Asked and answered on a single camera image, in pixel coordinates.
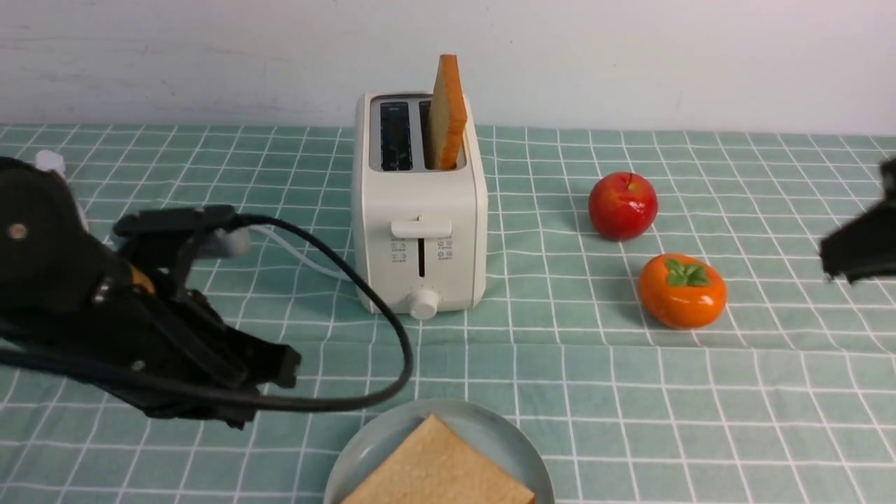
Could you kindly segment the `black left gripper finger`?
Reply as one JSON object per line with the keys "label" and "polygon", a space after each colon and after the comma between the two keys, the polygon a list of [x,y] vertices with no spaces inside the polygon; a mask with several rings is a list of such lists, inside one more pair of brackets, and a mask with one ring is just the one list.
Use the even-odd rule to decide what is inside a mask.
{"label": "black left gripper finger", "polygon": [[247,424],[254,422],[258,414],[258,401],[246,399],[241,401],[211,401],[207,404],[207,419],[220,421],[228,427],[243,430]]}
{"label": "black left gripper finger", "polygon": [[303,357],[293,347],[267,342],[234,328],[226,329],[225,342],[246,370],[244,386],[272,384],[282,389],[297,386]]}

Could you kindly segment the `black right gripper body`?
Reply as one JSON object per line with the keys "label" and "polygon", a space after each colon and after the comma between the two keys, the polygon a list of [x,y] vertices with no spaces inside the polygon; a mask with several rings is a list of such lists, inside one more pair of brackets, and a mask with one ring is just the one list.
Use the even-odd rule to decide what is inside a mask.
{"label": "black right gripper body", "polygon": [[849,284],[895,275],[895,160],[879,165],[882,199],[820,240],[820,268],[826,278]]}

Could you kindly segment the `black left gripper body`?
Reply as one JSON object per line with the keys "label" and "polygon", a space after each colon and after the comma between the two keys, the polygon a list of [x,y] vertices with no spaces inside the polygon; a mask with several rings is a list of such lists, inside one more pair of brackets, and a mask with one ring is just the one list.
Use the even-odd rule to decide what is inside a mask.
{"label": "black left gripper body", "polygon": [[241,332],[180,278],[135,268],[105,277],[93,294],[90,318],[101,361],[180,386],[242,389]]}

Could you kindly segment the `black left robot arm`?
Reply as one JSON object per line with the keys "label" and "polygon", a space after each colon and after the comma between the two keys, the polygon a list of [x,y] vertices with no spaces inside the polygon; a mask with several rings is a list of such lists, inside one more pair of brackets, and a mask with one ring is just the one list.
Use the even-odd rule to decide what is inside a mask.
{"label": "black left robot arm", "polygon": [[297,351],[231,328],[186,286],[202,246],[237,221],[231,205],[141,211],[115,224],[113,250],[85,229],[61,176],[3,157],[2,336],[180,385],[293,389]]}

